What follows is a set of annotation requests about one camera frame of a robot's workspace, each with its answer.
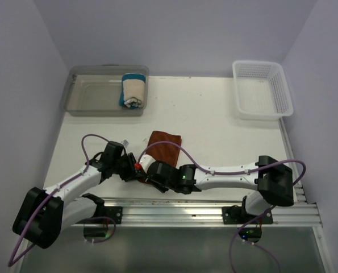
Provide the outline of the rust orange towel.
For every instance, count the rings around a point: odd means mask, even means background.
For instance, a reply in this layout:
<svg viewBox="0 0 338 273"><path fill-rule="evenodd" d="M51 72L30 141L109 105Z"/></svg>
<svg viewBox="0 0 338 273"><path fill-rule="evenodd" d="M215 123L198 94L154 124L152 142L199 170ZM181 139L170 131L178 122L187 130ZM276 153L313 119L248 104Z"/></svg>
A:
<svg viewBox="0 0 338 273"><path fill-rule="evenodd" d="M172 135L163 131L152 131L147 144L147 150L143 155L149 155L156 161L164 162L176 168L182 137Z"/></svg>

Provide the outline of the blue beige Doraemon towel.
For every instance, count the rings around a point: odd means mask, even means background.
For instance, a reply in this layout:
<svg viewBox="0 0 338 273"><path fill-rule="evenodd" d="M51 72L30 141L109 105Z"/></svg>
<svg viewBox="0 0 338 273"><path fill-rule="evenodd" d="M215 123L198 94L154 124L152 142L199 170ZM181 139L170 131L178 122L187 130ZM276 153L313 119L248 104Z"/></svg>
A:
<svg viewBox="0 0 338 273"><path fill-rule="evenodd" d="M140 73L126 73L122 76L122 91L119 106L129 109L143 108L145 103L146 77Z"/></svg>

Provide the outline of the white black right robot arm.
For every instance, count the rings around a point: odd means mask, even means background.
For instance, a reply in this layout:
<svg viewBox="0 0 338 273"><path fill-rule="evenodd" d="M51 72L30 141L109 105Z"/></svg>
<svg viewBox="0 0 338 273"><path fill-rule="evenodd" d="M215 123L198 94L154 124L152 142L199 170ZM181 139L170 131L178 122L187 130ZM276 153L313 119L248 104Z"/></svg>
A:
<svg viewBox="0 0 338 273"><path fill-rule="evenodd" d="M244 196L240 209L241 219L249 224L272 206L294 205L293 170L286 163L263 155L256 162L232 167L186 164L176 168L149 155L139 161L147 182L161 192L189 195L217 188L252 190Z"/></svg>

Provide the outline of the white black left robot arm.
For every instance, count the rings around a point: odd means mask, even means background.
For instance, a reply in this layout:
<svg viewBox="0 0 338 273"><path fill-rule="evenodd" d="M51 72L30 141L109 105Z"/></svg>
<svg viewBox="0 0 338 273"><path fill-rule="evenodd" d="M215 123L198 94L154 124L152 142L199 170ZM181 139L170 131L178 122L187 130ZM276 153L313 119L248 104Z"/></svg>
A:
<svg viewBox="0 0 338 273"><path fill-rule="evenodd" d="M77 173L46 189L30 189L13 223L15 234L46 249L60 233L79 222L108 225L114 223L113 214L106 211L104 201L88 190L112 175L123 181L136 180L136 159L132 153L115 158L92 158Z"/></svg>

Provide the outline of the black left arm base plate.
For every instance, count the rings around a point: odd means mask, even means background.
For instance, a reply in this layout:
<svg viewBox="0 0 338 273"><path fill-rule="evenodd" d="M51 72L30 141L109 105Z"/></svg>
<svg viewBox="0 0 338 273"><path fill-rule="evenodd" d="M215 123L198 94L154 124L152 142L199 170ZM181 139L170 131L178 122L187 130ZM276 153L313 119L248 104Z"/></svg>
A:
<svg viewBox="0 0 338 273"><path fill-rule="evenodd" d="M117 225L120 225L122 222L122 216L123 216L123 207L122 206L100 206L97 207L93 218L96 218L96 220L93 220L94 223L98 224L109 224L111 223L110 220L103 219L103 217L108 217Z"/></svg>

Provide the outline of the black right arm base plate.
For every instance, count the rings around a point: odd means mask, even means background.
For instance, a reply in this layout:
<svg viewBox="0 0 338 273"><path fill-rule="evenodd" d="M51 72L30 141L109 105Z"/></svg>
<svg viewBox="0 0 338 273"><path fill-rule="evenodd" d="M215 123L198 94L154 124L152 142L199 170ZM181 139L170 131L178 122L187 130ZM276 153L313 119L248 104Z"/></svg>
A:
<svg viewBox="0 0 338 273"><path fill-rule="evenodd" d="M253 220L256 216L248 214L245 212L242 206L233 205L233 206L224 206L222 207L222 218L225 225L243 225L246 222ZM251 222L251 224L272 224L273 217L270 213L269 216L266 214L263 217Z"/></svg>

